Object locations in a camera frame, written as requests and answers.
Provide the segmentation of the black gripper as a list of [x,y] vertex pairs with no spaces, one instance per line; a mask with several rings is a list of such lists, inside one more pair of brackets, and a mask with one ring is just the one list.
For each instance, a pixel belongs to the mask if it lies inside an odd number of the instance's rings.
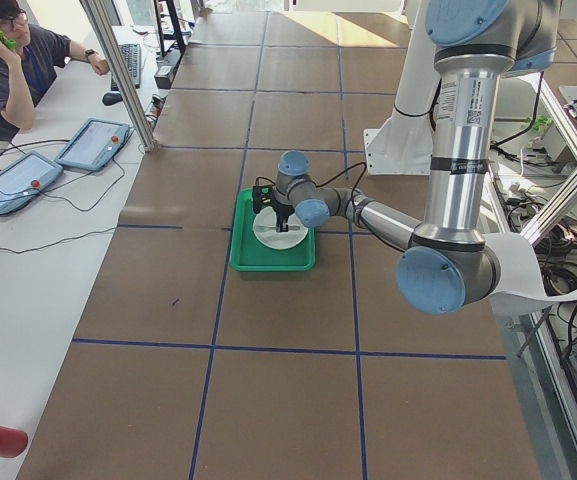
[[276,214],[277,220],[277,232],[288,232],[289,223],[288,219],[293,214],[293,207],[291,205],[283,204],[281,202],[276,202],[273,206]]

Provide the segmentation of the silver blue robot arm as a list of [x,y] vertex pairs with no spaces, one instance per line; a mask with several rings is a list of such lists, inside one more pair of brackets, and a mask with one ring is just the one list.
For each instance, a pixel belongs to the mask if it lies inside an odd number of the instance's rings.
[[560,11],[557,1],[420,5],[404,76],[425,81],[411,109],[435,122],[422,220],[356,189],[316,185],[299,151],[282,155],[272,187],[254,189],[254,209],[272,208],[281,232],[290,215],[308,228],[339,216],[370,231],[401,251],[398,288],[411,306],[428,314],[452,313],[483,299],[499,316],[552,305],[529,242],[513,233],[482,234],[477,222],[499,80],[551,64]]

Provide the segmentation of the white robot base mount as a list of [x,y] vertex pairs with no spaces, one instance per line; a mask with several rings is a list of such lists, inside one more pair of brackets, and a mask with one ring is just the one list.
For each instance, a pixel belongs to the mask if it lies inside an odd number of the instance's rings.
[[364,131],[365,157],[372,175],[427,175],[433,150],[429,115],[440,76],[435,44],[425,28],[430,3],[420,1],[414,16],[403,71],[390,117]]

